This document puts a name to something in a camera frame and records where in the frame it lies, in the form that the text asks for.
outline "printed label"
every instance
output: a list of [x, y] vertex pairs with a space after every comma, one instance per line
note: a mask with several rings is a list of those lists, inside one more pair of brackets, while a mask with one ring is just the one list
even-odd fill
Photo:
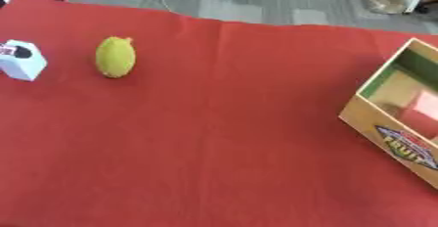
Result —
[[421, 139], [407, 132], [395, 131], [382, 126], [376, 125], [375, 128], [395, 156], [438, 170], [437, 161]]

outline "pink object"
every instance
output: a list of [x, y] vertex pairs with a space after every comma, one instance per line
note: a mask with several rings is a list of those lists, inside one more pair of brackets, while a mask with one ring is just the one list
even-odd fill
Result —
[[419, 92], [399, 119], [425, 138], [435, 138], [438, 136], [438, 96]]

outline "small white box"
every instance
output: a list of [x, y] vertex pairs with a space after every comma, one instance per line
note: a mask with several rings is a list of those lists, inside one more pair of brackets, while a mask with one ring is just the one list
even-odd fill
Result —
[[38, 74], [47, 66], [47, 61], [33, 43], [9, 40], [6, 45], [22, 46], [31, 52], [27, 59], [15, 58], [14, 56], [0, 55], [0, 69], [9, 77], [33, 81]]

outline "red tablecloth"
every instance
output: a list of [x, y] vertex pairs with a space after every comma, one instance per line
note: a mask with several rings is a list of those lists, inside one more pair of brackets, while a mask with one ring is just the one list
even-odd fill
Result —
[[[409, 34], [49, 1], [0, 22], [49, 61], [0, 75], [1, 227], [438, 226], [437, 192], [337, 118]], [[138, 53], [117, 80], [112, 35]]]

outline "cardboard box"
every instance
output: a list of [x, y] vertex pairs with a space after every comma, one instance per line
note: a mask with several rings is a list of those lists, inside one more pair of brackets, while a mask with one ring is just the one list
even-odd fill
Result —
[[[438, 189], [438, 132], [430, 139], [438, 108], [430, 106], [433, 97], [438, 98], [438, 49], [413, 38], [356, 92], [340, 118]], [[402, 120], [412, 110], [421, 116], [411, 117], [408, 126]], [[422, 117], [429, 138], [419, 133]]]

